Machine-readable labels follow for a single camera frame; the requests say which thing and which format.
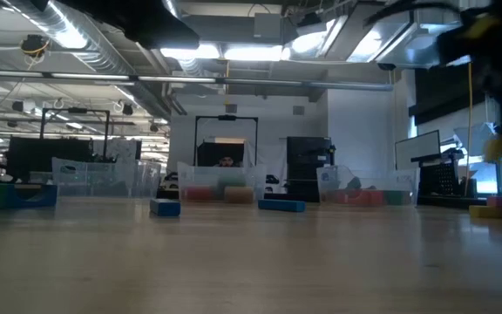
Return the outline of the black cabinet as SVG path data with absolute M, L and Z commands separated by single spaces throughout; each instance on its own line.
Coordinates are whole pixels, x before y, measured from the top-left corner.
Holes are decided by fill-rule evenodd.
M 316 169 L 333 166 L 335 151 L 329 137 L 287 137 L 287 192 L 318 201 Z

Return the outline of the black gantry frame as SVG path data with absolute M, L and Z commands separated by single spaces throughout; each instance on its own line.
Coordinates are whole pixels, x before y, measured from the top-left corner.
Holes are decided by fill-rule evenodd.
M 199 120 L 200 119 L 217 119 L 223 121 L 236 121 L 238 119 L 247 119 L 253 120 L 255 123 L 255 131 L 254 131 L 254 166 L 257 165 L 258 162 L 258 130 L 259 130 L 259 118 L 258 117 L 239 117 L 231 114 L 223 114 L 223 115 L 197 115 L 194 119 L 194 132 L 193 132 L 193 166 L 198 166 L 197 161 L 197 151 L 198 151 L 198 142 L 197 137 L 199 134 Z
M 45 115 L 48 112 L 68 112 L 68 113 L 77 113 L 77 114 L 87 114 L 87 113 L 104 113 L 105 114 L 105 133 L 103 139 L 103 152 L 102 157 L 106 158 L 107 154 L 107 146 L 108 146 L 108 135 L 109 135 L 109 126 L 111 122 L 111 112 L 109 110 L 99 110 L 99 109 L 89 109 L 89 108 L 81 108 L 81 107 L 69 107 L 69 108 L 43 108 L 42 116 L 40 122 L 40 131 L 39 131 L 39 139 L 42 140 L 44 138 L 45 125 L 49 122 L 46 120 Z

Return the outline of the blue long block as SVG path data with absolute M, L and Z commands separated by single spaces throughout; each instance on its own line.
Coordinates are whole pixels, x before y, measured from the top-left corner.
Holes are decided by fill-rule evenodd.
M 151 199 L 149 208 L 152 214 L 160 217 L 178 217 L 181 213 L 180 203 L 168 199 Z
M 258 208 L 263 210 L 301 213 L 306 210 L 306 203 L 304 201 L 264 199 L 258 201 Z

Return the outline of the yellow arch block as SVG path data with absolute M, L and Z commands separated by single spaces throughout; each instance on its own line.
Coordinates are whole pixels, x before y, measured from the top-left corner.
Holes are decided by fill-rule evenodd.
M 502 159 L 502 134 L 490 138 L 484 147 L 485 162 L 498 162 Z

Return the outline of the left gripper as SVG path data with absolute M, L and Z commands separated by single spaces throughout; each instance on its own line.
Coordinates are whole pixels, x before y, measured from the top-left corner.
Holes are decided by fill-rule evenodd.
M 28 0 L 43 11 L 62 3 L 95 20 L 119 27 L 126 38 L 152 49 L 197 49 L 199 35 L 175 17 L 162 0 Z

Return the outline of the long grey ceiling pipe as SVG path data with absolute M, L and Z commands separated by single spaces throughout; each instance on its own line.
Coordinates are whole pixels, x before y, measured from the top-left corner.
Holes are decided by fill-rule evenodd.
M 188 77 L 171 75 L 125 75 L 125 74 L 88 74 L 73 72 L 34 72 L 34 71 L 6 71 L 0 70 L 0 78 L 14 79 L 64 79 L 79 81 L 105 81 L 122 83 L 184 83 L 197 85 L 267 85 L 282 87 L 301 87 L 333 90 L 358 90 L 387 92 L 393 90 L 390 84 L 354 83 L 354 82 L 325 82 L 305 80 L 279 80 L 271 78 L 223 78 L 223 77 Z

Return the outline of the yellow long block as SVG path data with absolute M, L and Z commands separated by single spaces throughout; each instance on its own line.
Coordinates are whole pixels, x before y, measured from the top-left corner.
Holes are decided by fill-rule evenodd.
M 502 219 L 502 208 L 492 206 L 471 205 L 469 207 L 471 218 Z

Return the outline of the white printed sheet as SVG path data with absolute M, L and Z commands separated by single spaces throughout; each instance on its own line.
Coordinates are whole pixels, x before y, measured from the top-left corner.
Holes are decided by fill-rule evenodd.
M 123 138 L 94 140 L 92 155 L 95 162 L 112 164 L 116 171 L 132 174 L 137 170 L 142 142 Z

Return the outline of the grey ceiling box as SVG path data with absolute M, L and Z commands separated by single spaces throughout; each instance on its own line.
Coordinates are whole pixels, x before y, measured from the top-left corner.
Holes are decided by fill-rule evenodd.
M 280 15 L 272 13 L 254 14 L 254 40 L 261 43 L 280 43 L 282 40 L 282 22 Z

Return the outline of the red cylinder block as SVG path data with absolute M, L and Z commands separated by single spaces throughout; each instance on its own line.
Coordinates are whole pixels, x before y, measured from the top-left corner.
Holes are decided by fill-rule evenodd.
M 183 201 L 212 201 L 215 191 L 210 186 L 185 187 L 180 190 L 180 198 Z

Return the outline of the yellow cylinder block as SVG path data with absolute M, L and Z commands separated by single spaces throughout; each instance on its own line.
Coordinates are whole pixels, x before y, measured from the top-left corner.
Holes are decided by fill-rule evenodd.
M 251 187 L 225 187 L 224 201 L 237 204 L 251 204 L 254 202 L 254 189 Z

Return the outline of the green cylinder block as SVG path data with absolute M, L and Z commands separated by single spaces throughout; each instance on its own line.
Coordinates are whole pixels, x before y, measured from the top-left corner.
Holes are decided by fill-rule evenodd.
M 227 187 L 246 187 L 247 179 L 244 175 L 222 175 L 217 181 L 219 192 L 224 192 Z

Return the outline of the blue arch block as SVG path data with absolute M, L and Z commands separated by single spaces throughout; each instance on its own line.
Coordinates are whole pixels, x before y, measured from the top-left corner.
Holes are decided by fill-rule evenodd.
M 55 185 L 43 185 L 39 190 L 14 189 L 14 184 L 11 184 L 9 198 L 8 208 L 54 207 L 57 203 L 58 187 Z

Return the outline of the white board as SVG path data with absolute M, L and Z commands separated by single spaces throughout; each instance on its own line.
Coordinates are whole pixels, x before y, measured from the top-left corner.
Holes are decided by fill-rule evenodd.
M 438 130 L 423 133 L 417 137 L 395 143 L 395 168 L 407 170 L 418 166 L 413 159 L 440 153 L 440 133 Z

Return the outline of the shiny round duct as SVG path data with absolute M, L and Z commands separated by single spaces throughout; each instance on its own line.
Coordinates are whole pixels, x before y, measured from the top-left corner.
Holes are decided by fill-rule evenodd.
M 176 18 L 180 18 L 181 14 L 178 10 L 176 0 L 161 0 L 166 9 Z

